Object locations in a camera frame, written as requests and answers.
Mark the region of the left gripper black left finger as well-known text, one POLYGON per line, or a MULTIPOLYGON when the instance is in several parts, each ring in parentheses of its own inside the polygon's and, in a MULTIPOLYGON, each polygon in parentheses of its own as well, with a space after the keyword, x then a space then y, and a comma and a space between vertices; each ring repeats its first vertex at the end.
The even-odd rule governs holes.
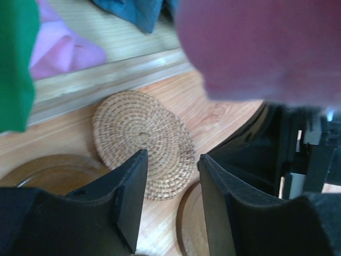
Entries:
POLYGON ((1 255, 132 255, 136 252, 148 152, 65 196, 1 188, 1 255))

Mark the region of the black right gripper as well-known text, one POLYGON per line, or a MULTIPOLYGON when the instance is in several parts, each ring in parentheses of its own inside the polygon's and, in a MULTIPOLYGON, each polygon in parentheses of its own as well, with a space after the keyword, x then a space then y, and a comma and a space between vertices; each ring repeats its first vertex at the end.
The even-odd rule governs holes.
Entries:
POLYGON ((209 156, 267 194, 319 193, 325 184, 340 185, 340 115, 263 103, 209 156))

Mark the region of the woven rattan coaster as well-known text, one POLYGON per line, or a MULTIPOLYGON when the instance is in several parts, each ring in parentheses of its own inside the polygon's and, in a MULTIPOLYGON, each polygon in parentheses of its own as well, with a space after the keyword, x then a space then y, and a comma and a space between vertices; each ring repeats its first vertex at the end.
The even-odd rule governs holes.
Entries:
POLYGON ((170 155, 162 158, 165 160, 162 175, 151 178, 146 184, 144 198, 155 201, 176 197, 189 184, 195 170, 195 148, 186 124, 169 110, 163 123, 172 129, 166 134, 175 140, 175 149, 168 150, 170 155))
POLYGON ((154 97, 138 91, 121 91, 104 99, 92 118, 98 155, 110 169, 121 165, 140 149, 149 164, 178 150, 175 116, 154 97))

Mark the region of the brown wooden coaster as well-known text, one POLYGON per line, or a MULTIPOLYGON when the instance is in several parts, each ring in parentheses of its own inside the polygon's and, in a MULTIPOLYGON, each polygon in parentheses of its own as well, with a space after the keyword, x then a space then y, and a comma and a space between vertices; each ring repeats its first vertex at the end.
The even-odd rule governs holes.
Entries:
POLYGON ((1 179, 1 186, 38 187, 55 194, 67 194, 108 172, 105 165, 88 156, 48 155, 15 168, 1 179))
POLYGON ((184 193, 176 216, 177 242, 182 255, 209 256, 201 185, 194 182, 184 193))

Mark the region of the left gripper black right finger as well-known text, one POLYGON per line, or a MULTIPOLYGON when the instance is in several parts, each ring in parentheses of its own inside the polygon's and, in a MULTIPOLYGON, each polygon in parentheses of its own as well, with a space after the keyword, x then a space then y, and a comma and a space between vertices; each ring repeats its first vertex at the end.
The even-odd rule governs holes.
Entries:
POLYGON ((340 194, 271 196, 202 155, 210 255, 340 255, 340 194))

